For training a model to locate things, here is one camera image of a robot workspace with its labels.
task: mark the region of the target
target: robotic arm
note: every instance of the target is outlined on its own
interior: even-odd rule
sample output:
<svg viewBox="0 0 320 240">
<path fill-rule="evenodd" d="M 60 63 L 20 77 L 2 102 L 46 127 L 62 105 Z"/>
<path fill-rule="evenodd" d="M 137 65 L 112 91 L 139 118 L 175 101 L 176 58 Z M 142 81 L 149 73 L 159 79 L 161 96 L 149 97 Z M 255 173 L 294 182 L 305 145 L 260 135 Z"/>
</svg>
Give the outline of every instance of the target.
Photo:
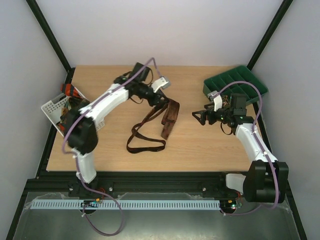
<svg viewBox="0 0 320 240">
<path fill-rule="evenodd" d="M 126 77 L 127 74 L 117 77 L 103 95 L 111 93 L 112 90 L 126 82 L 141 68 L 141 66 L 143 65 L 137 63 L 128 77 Z M 66 135 L 74 122 L 83 113 L 88 111 L 85 117 L 73 129 L 68 138 L 68 145 L 72 148 L 73 152 L 78 154 L 79 170 L 85 183 L 89 184 L 97 175 L 94 166 L 94 149 L 98 144 L 97 131 L 104 126 L 103 120 L 105 116 L 107 116 L 116 106 L 125 102 L 133 95 L 138 96 L 140 99 L 146 99 L 151 107 L 168 103 L 169 100 L 161 92 L 160 88 L 165 89 L 169 87 L 169 80 L 165 77 L 161 77 L 149 86 L 143 83 L 146 80 L 149 71 L 150 68 L 146 67 L 135 79 L 113 92 L 108 97 L 101 99 L 103 96 L 101 95 L 89 105 L 79 110 L 71 109 L 68 112 L 64 135 Z"/>
<path fill-rule="evenodd" d="M 239 173 L 228 173 L 225 178 L 226 186 L 244 194 L 248 202 L 273 203 L 276 191 L 271 167 L 266 157 L 268 156 L 277 177 L 278 203 L 282 203 L 285 199 L 289 168 L 285 162 L 279 162 L 269 151 L 257 126 L 254 126 L 253 131 L 254 119 L 251 116 L 246 116 L 246 95 L 231 94 L 230 104 L 227 107 L 223 107 L 222 97 L 218 95 L 217 91 L 210 93 L 208 97 L 211 103 L 204 106 L 205 110 L 195 111 L 192 115 L 201 125 L 205 125 L 206 121 L 210 125 L 220 122 L 221 129 L 223 129 L 222 124 L 227 124 L 231 128 L 230 134 L 240 140 L 251 161 L 246 176 Z"/>
</svg>

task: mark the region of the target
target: brown belt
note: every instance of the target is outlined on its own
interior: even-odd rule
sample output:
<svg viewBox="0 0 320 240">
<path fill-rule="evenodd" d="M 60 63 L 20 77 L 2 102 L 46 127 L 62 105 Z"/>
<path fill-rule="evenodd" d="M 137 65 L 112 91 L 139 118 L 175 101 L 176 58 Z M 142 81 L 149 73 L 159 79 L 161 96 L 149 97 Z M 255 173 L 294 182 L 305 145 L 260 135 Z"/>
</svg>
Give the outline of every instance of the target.
<svg viewBox="0 0 320 240">
<path fill-rule="evenodd" d="M 128 141 L 126 142 L 126 149 L 128 150 L 129 153 L 132 154 L 137 154 L 145 151 L 150 151 L 150 152 L 159 152 L 165 149 L 166 147 L 166 141 L 169 137 L 169 134 L 171 133 L 177 118 L 178 118 L 178 113 L 179 113 L 179 108 L 180 104 L 170 98 L 168 98 L 169 103 L 161 104 L 155 106 L 142 120 L 142 122 L 137 123 L 134 125 L 131 129 L 132 135 L 129 137 Z M 150 137 L 146 137 L 142 135 L 141 133 L 138 132 L 138 130 L 147 122 L 152 121 L 156 117 L 158 117 L 164 110 L 165 113 L 163 115 L 161 124 L 164 125 L 161 133 L 161 137 L 164 138 L 165 140 L 162 139 L 154 139 Z M 156 142 L 156 143 L 161 143 L 162 145 L 160 146 L 147 146 L 147 147 L 129 147 L 130 142 L 132 139 L 136 137 L 138 139 L 142 139 L 145 141 L 149 142 Z"/>
</svg>

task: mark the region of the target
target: black metal frame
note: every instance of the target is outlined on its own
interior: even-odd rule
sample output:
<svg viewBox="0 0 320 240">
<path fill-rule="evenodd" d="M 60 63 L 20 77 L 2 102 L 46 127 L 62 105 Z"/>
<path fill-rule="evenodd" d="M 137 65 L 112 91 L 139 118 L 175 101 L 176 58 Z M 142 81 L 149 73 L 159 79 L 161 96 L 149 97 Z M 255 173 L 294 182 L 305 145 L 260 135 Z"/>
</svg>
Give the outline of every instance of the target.
<svg viewBox="0 0 320 240">
<path fill-rule="evenodd" d="M 247 67 L 252 70 L 268 41 L 279 25 L 281 19 L 290 7 L 293 0 L 284 0 L 275 14 L 271 24 L 261 39 L 256 51 L 254 52 Z M 64 66 L 67 77 L 65 83 L 71 83 L 75 72 L 75 68 L 71 68 L 65 57 L 62 49 L 60 48 L 57 39 L 51 31 L 40 7 L 35 0 L 26 0 L 30 6 L 34 16 L 39 22 L 49 42 L 51 43 L 54 51 L 59 57 L 62 65 Z M 255 113 L 258 111 L 258 105 L 254 105 Z M 258 118 L 258 124 L 261 130 L 261 137 L 266 146 L 270 149 L 270 143 L 267 137 L 266 129 L 262 117 Z M 14 237 L 20 215 L 22 213 L 27 194 L 29 192 L 68 192 L 70 182 L 75 180 L 75 172 L 56 171 L 47 172 L 47 164 L 51 154 L 51 150 L 55 141 L 57 130 L 52 126 L 44 147 L 44 151 L 40 160 L 40 164 L 36 173 L 35 179 L 29 179 L 26 182 L 24 191 L 22 193 L 20 202 L 17 206 L 14 218 L 11 223 L 7 239 L 11 240 Z M 223 186 L 224 176 L 223 172 L 98 172 L 97 177 L 99 183 L 104 186 L 113 188 L 112 193 L 126 193 L 126 192 L 157 192 L 157 193 L 170 193 L 170 192 L 184 192 L 191 194 L 202 194 L 204 197 L 215 197 L 218 200 L 225 200 L 235 198 L 234 192 L 219 192 L 215 191 L 217 186 Z M 306 240 L 306 233 L 304 231 L 302 222 L 299 217 L 298 209 L 295 204 L 290 186 L 288 184 L 286 195 L 289 205 L 293 212 L 295 224 L 297 226 L 300 239 Z"/>
</svg>

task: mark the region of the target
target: gray surface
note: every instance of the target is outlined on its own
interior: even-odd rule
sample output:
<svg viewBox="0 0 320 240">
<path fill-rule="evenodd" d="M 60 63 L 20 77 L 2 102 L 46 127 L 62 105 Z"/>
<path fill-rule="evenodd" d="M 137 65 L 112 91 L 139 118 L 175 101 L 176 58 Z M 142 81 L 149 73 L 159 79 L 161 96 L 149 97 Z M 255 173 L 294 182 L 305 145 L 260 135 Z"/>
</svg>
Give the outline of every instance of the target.
<svg viewBox="0 0 320 240">
<path fill-rule="evenodd" d="M 238 209 L 247 211 L 254 204 Z M 298 240 L 286 204 L 270 211 L 261 209 L 247 216 L 223 216 L 218 211 L 135 210 L 125 211 L 126 226 L 113 240 Z M 26 210 L 14 240 L 102 240 L 78 210 Z M 117 229 L 120 213 L 98 210 L 91 220 L 105 232 Z"/>
<path fill-rule="evenodd" d="M 253 73 L 269 88 L 263 118 L 308 239 L 320 239 L 320 1 L 293 1 Z"/>
<path fill-rule="evenodd" d="M 66 77 L 25 0 L 0 7 L 0 239 L 7 236 L 26 180 L 35 177 L 50 121 L 40 106 Z"/>
<path fill-rule="evenodd" d="M 74 66 L 233 66 L 250 61 L 282 0 L 37 2 Z"/>
</svg>

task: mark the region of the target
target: black vertical post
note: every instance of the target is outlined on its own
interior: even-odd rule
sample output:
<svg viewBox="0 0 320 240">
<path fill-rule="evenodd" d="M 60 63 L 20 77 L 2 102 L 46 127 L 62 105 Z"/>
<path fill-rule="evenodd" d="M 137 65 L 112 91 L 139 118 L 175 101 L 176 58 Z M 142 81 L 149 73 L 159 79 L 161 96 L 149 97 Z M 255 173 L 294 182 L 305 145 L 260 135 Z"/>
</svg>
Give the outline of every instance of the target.
<svg viewBox="0 0 320 240">
<path fill-rule="evenodd" d="M 55 53 L 57 54 L 58 58 L 61 61 L 64 69 L 68 73 L 71 70 L 71 66 L 70 66 L 66 56 L 64 55 L 61 47 L 59 46 L 59 43 L 58 43 L 54 33 L 52 32 L 47 20 L 45 19 L 45 16 L 43 15 L 39 5 L 37 4 L 36 0 L 26 0 L 26 2 L 28 3 L 35 18 L 39 22 L 42 30 L 44 31 L 44 34 L 46 35 L 49 42 L 51 43 Z"/>
<path fill-rule="evenodd" d="M 260 55 L 264 51 L 266 45 L 268 44 L 270 38 L 274 34 L 275 30 L 277 29 L 279 23 L 281 22 L 282 18 L 286 14 L 286 12 L 289 9 L 292 2 L 293 2 L 293 0 L 283 0 L 283 2 L 281 3 L 278 11 L 274 15 L 269 27 L 265 31 L 258 47 L 256 48 L 254 54 L 252 55 L 252 57 L 250 59 L 248 65 L 247 65 L 248 69 L 252 70 L 252 68 L 254 67 L 256 62 L 258 61 L 258 58 L 260 57 Z"/>
</svg>

